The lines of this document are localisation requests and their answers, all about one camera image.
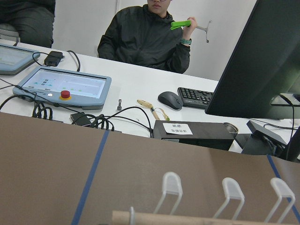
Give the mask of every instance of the blue tablet frame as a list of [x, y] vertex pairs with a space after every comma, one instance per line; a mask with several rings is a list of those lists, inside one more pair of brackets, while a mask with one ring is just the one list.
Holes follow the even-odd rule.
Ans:
[[11, 45], [5, 45], [5, 44], [0, 44], [0, 48], [8, 48], [11, 50], [16, 50], [16, 51], [24, 51], [24, 52], [29, 52], [31, 53], [27, 57], [23, 58], [22, 60], [18, 61], [14, 65], [9, 65], [5, 63], [0, 62], [0, 75], [16, 75], [22, 70], [24, 70], [27, 66], [31, 65], [34, 63], [34, 59], [37, 60], [38, 57], [40, 56], [40, 53], [32, 50], [32, 49], [27, 49], [27, 48], [20, 48], [18, 46], [11, 46]]
[[[61, 99], [60, 96], [60, 91], [53, 91], [53, 90], [41, 90], [41, 89], [35, 89], [33, 88], [28, 88], [28, 87], [23, 87], [23, 85], [31, 79], [39, 70], [43, 70], [46, 72], [53, 72], [53, 73], [59, 73], [62, 75], [73, 75], [74, 78], [91, 78], [95, 80], [104, 80], [104, 86], [103, 89], [100, 93], [99, 97], [88, 97], [84, 95], [77, 95], [72, 93], [71, 90], [71, 98], [70, 99]], [[75, 72], [75, 71], [70, 71], [70, 70], [64, 70], [64, 69], [58, 69], [58, 68], [51, 68], [51, 67], [37, 67], [34, 69], [29, 75], [27, 75], [21, 82], [19, 82], [19, 86], [25, 89], [26, 91], [23, 91], [17, 87], [13, 88], [13, 93], [16, 95], [30, 95], [34, 97], [34, 94], [31, 93], [37, 93], [36, 100], [38, 101], [43, 101], [47, 104], [53, 105], [54, 103], [58, 103], [62, 106], [73, 106], [73, 107], [81, 107], [84, 110], [89, 110], [89, 109], [102, 109], [103, 105], [105, 103], [110, 85], [111, 85], [112, 79], [108, 76], [102, 76], [102, 75], [95, 75], [95, 74], [87, 74], [87, 73], [82, 73], [82, 72]]]

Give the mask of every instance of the wristwatch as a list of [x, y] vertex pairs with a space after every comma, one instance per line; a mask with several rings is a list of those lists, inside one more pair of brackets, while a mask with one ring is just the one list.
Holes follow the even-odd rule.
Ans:
[[182, 39], [180, 40], [180, 43], [191, 45], [192, 39], [190, 38], [189, 40], [186, 40], [186, 39], [183, 39], [183, 38], [182, 38]]

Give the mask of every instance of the tablet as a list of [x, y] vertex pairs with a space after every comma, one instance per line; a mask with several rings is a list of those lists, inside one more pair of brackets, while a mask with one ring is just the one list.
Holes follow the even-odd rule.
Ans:
[[0, 75], [16, 75], [40, 56], [37, 51], [0, 44]]
[[37, 67], [13, 88], [17, 95], [31, 95], [50, 105], [102, 109], [112, 79], [108, 76], [74, 72], [69, 70]]

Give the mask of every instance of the white label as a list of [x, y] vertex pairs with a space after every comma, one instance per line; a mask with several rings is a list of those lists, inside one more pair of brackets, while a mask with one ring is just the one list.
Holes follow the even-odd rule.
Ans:
[[163, 123], [165, 131], [168, 134], [175, 135], [193, 135], [191, 129], [188, 124], [182, 123]]

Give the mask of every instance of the jacket sleeve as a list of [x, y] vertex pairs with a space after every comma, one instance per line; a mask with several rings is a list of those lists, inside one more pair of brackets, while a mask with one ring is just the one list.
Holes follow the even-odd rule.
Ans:
[[114, 16], [105, 34], [101, 37], [97, 49], [100, 58], [116, 60], [115, 52], [117, 49], [117, 44], [119, 43], [119, 25], [117, 18], [118, 14]]
[[165, 64], [165, 70], [183, 74], [189, 66], [189, 52], [189, 46], [178, 43], [173, 56]]

